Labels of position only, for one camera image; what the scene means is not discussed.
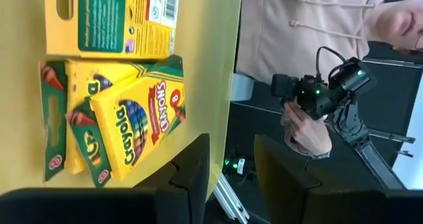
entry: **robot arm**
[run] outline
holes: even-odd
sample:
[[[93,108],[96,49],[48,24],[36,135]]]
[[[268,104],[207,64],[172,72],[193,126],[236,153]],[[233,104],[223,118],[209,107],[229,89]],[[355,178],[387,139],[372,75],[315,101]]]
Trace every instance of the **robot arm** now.
[[[373,146],[369,131],[358,116],[355,99],[339,106],[328,118],[331,130],[360,156],[382,187],[390,190],[406,190],[405,185]]]

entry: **pink hoodie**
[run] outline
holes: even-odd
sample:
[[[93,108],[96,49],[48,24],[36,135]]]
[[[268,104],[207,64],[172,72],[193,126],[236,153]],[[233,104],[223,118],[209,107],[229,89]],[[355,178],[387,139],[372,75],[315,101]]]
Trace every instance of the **pink hoodie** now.
[[[321,46],[361,59],[369,52],[364,21],[383,1],[243,0],[237,72],[268,84],[275,73],[315,75]],[[341,63],[323,50],[322,78]]]

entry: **hand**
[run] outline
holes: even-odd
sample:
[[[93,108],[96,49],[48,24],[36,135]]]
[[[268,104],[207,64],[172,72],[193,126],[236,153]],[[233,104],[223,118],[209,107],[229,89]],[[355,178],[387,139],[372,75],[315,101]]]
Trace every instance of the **hand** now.
[[[323,118],[314,121],[293,102],[285,103],[284,108],[282,124],[285,125],[286,132],[299,144],[300,152],[322,155],[332,149],[332,142]]]

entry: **crayola logo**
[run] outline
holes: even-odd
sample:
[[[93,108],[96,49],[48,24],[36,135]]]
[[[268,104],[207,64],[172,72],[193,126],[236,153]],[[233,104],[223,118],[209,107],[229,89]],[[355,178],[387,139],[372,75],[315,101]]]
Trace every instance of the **crayola logo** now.
[[[97,79],[94,81],[90,81],[88,82],[88,94],[89,95],[94,95],[98,92],[100,92],[100,81],[98,81]]]
[[[85,147],[87,148],[88,158],[94,166],[100,164],[100,145],[95,140],[91,131],[84,133]]]
[[[135,159],[135,152],[132,149],[132,139],[133,134],[129,131],[130,125],[128,124],[128,116],[126,114],[125,106],[121,106],[119,110],[116,111],[116,127],[119,128],[120,135],[122,136],[122,144],[125,150],[125,165],[132,165]]]
[[[156,99],[157,109],[159,111],[160,130],[162,133],[165,133],[167,128],[169,128],[166,105],[166,81],[161,81],[156,85]]]

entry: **hoodie drawstring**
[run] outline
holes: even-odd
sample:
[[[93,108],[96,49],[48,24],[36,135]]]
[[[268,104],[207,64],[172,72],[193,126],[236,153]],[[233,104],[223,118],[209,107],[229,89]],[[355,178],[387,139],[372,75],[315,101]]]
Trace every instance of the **hoodie drawstring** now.
[[[297,0],[299,3],[308,3],[308,4],[313,4],[313,5],[320,5],[320,6],[325,6],[325,7],[333,7],[333,6],[341,6],[341,7],[355,7],[355,8],[374,8],[376,7],[375,4],[353,4],[353,3],[337,3],[337,2],[321,2],[321,1],[312,1],[312,0]],[[323,32],[323,33],[327,33],[330,35],[334,35],[334,36],[343,36],[346,38],[353,38],[353,39],[358,39],[358,40],[365,40],[364,37],[362,36],[356,36],[356,35],[350,35],[350,34],[345,34],[345,33],[340,33],[340,32],[331,32],[331,31],[327,31],[321,28],[316,28],[314,26],[309,26],[306,24],[302,24],[296,20],[292,20],[289,22],[289,25],[291,27],[295,27],[295,26],[301,26],[304,28],[309,28],[311,30],[316,30],[318,32]]]

